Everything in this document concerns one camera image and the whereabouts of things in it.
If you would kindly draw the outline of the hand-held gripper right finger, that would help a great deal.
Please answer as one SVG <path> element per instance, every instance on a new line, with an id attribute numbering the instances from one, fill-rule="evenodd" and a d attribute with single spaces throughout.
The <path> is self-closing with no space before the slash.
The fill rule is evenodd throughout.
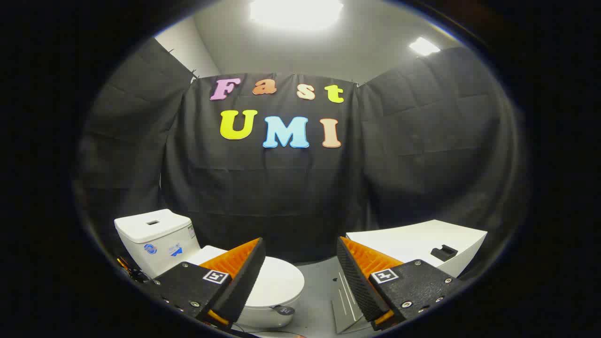
<path id="1" fill-rule="evenodd" d="M 463 289 L 462 281 L 426 261 L 401 262 L 343 236 L 336 253 L 350 292 L 374 331 L 415 320 Z"/>

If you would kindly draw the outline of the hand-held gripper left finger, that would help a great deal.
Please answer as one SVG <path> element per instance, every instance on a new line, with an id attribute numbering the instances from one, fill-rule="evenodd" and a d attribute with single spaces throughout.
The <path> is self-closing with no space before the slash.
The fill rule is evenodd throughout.
<path id="1" fill-rule="evenodd" d="M 262 238 L 204 263 L 183 261 L 143 283 L 156 301 L 207 325 L 231 329 L 238 321 L 266 258 Z"/>

